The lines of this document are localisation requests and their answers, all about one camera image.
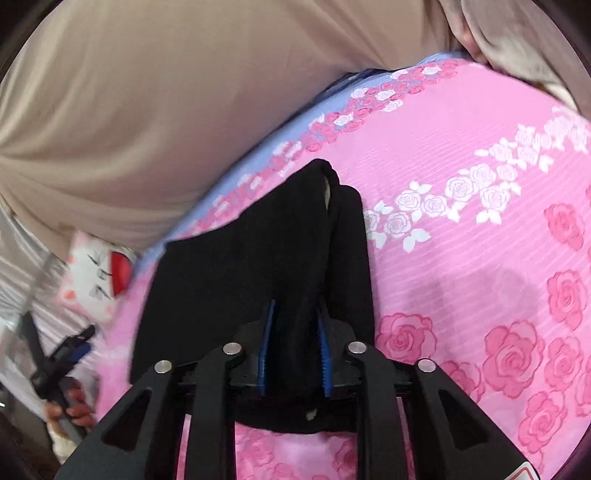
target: finger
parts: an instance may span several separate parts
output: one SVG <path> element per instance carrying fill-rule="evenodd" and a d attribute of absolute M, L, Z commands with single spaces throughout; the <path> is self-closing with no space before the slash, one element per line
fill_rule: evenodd
<path fill-rule="evenodd" d="M 61 407 L 52 402 L 45 403 L 44 408 L 48 420 L 57 420 L 63 415 Z"/>
<path fill-rule="evenodd" d="M 68 390 L 68 397 L 72 400 L 77 400 L 79 402 L 84 402 L 86 400 L 86 393 L 81 388 L 72 388 Z"/>
<path fill-rule="evenodd" d="M 79 403 L 78 405 L 73 405 L 66 410 L 66 413 L 74 419 L 78 419 L 80 417 L 83 417 L 84 415 L 89 415 L 91 412 L 91 408 L 86 403 Z"/>
<path fill-rule="evenodd" d="M 86 428 L 95 426 L 95 420 L 90 415 L 85 415 L 84 417 L 80 417 L 79 419 L 73 419 L 72 423 L 74 425 L 78 425 L 79 427 Z"/>

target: white rose print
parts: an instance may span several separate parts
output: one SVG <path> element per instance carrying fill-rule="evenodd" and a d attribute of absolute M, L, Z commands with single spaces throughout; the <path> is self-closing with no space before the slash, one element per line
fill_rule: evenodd
<path fill-rule="evenodd" d="M 395 93 L 396 92 L 394 92 L 394 90 L 383 90 L 383 91 L 379 92 L 375 97 L 380 102 L 383 102 L 384 100 L 389 99 Z"/>
<path fill-rule="evenodd" d="M 511 165 L 499 165 L 496 173 L 503 181 L 515 181 L 517 179 L 517 170 Z"/>
<path fill-rule="evenodd" d="M 476 215 L 476 223 L 484 223 L 489 220 L 491 223 L 501 224 L 500 212 L 507 208 L 509 203 L 509 192 L 499 186 L 487 187 L 480 192 L 480 202 L 485 210 Z"/>
<path fill-rule="evenodd" d="M 445 186 L 445 195 L 458 202 L 467 202 L 475 193 L 474 185 L 469 178 L 452 177 Z"/>
<path fill-rule="evenodd" d="M 441 195 L 425 195 L 421 208 L 431 218 L 445 215 L 447 211 L 447 198 Z"/>
<path fill-rule="evenodd" d="M 379 92 L 376 98 L 387 99 L 391 93 Z M 394 109 L 402 102 L 396 100 L 389 105 Z M 507 210 L 511 196 L 522 194 L 517 183 L 523 175 L 521 170 L 527 172 L 528 167 L 537 167 L 536 170 L 548 174 L 554 164 L 554 159 L 548 155 L 549 150 L 565 150 L 565 142 L 568 146 L 572 145 L 573 150 L 589 154 L 589 123 L 566 108 L 553 107 L 553 111 L 560 112 L 560 116 L 551 118 L 544 125 L 544 131 L 540 129 L 537 132 L 536 127 L 518 124 L 515 141 L 502 137 L 491 147 L 476 150 L 475 156 L 494 158 L 500 163 L 494 167 L 477 163 L 460 169 L 457 176 L 447 180 L 443 194 L 432 193 L 432 185 L 413 180 L 407 189 L 394 196 L 393 206 L 380 201 L 372 210 L 364 211 L 368 239 L 374 241 L 376 248 L 382 248 L 389 239 L 400 239 L 403 250 L 411 253 L 417 245 L 431 238 L 423 228 L 416 228 L 423 216 L 426 224 L 438 221 L 433 220 L 437 218 L 457 223 L 460 212 L 476 195 L 482 205 L 482 210 L 476 215 L 476 223 L 501 225 L 501 214 Z M 287 145 L 277 147 L 284 154 L 288 149 Z"/>
<path fill-rule="evenodd" d="M 517 135 L 515 141 L 524 147 L 529 147 L 534 142 L 535 127 L 526 127 L 525 125 L 517 125 Z"/>
<path fill-rule="evenodd" d="M 538 153 L 533 148 L 517 148 L 517 157 L 517 166 L 522 170 L 525 170 L 527 165 L 536 165 L 538 163 Z"/>
<path fill-rule="evenodd" d="M 384 232 L 394 238 L 404 236 L 411 229 L 410 218 L 404 212 L 393 213 L 384 225 Z"/>
<path fill-rule="evenodd" d="M 496 180 L 496 173 L 486 163 L 470 167 L 469 173 L 471 181 L 478 189 L 488 187 Z"/>
<path fill-rule="evenodd" d="M 509 142 L 505 137 L 501 138 L 498 143 L 489 148 L 489 153 L 498 161 L 511 163 L 513 159 L 513 148 L 517 146 L 517 142 Z"/>
<path fill-rule="evenodd" d="M 365 220 L 365 233 L 375 232 L 378 228 L 379 213 L 366 210 L 363 212 L 363 219 Z"/>
<path fill-rule="evenodd" d="M 577 152 L 589 154 L 587 150 L 587 131 L 585 127 L 573 128 L 570 132 L 570 141 L 573 143 L 573 148 Z"/>

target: pink fabric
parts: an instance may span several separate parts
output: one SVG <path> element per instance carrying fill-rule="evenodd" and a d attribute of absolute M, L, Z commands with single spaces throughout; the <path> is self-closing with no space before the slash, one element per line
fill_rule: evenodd
<path fill-rule="evenodd" d="M 443 71 L 385 102 L 384 88 L 356 91 L 349 110 L 311 125 L 304 148 L 272 159 L 256 198 L 313 158 L 329 160 L 365 205 L 377 346 L 400 361 L 433 358 L 550 479 L 591 419 L 589 124 L 478 65 L 447 61 Z M 405 80 L 393 80 L 396 95 Z M 329 122 L 339 121 L 350 127 L 336 134 Z M 326 140 L 311 141 L 320 128 Z M 225 200 L 187 234 L 254 201 Z M 128 388 L 152 274 L 132 285 L 109 332 L 99 415 Z M 354 478 L 351 435 L 238 426 L 236 452 L 240 480 Z"/>

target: black mount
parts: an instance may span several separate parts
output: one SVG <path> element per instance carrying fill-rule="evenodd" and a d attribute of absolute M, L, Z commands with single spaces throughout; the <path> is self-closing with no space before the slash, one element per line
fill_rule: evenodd
<path fill-rule="evenodd" d="M 191 413 L 186 480 L 234 480 L 234 412 L 264 391 L 261 345 L 271 316 L 243 326 L 199 362 L 158 362 L 98 423 L 56 480 L 173 480 Z M 401 415 L 417 480 L 505 480 L 527 460 L 433 361 L 390 361 L 351 327 L 319 314 L 324 393 L 357 404 L 358 480 L 407 480 Z M 397 397 L 402 399 L 400 412 Z"/>
<path fill-rule="evenodd" d="M 67 374 L 90 352 L 89 340 L 95 334 L 95 327 L 90 325 L 78 335 L 66 337 L 49 356 L 45 356 L 31 312 L 26 312 L 21 321 L 22 335 L 37 366 L 30 378 L 31 385 L 39 398 L 61 407 L 64 417 L 59 421 L 60 426 L 70 440 L 78 445 L 86 437 L 87 430 L 72 423 L 72 419 L 65 413 L 68 407 L 78 403 L 67 396 L 68 390 L 75 383 Z"/>

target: metal screw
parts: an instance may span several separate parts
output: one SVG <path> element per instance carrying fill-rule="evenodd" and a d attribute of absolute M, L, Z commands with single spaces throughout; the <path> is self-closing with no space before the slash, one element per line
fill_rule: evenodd
<path fill-rule="evenodd" d="M 226 355 L 237 355 L 240 353 L 241 350 L 242 350 L 242 345 L 240 345 L 240 343 L 236 343 L 236 342 L 227 343 L 226 345 L 223 346 L 223 352 Z"/>
<path fill-rule="evenodd" d="M 437 368 L 437 365 L 435 365 L 435 362 L 433 360 L 429 360 L 428 358 L 422 358 L 418 361 L 418 369 L 421 372 L 425 372 L 425 373 L 431 373 L 434 372 L 435 369 Z"/>
<path fill-rule="evenodd" d="M 170 372 L 172 367 L 173 367 L 173 365 L 172 365 L 172 363 L 170 363 L 170 361 L 161 360 L 156 365 L 154 365 L 154 370 L 156 370 L 156 373 L 158 373 L 158 374 L 165 374 L 167 372 Z"/>
<path fill-rule="evenodd" d="M 351 342 L 347 348 L 349 349 L 349 352 L 356 353 L 357 355 L 365 353 L 368 349 L 367 345 L 363 342 Z"/>

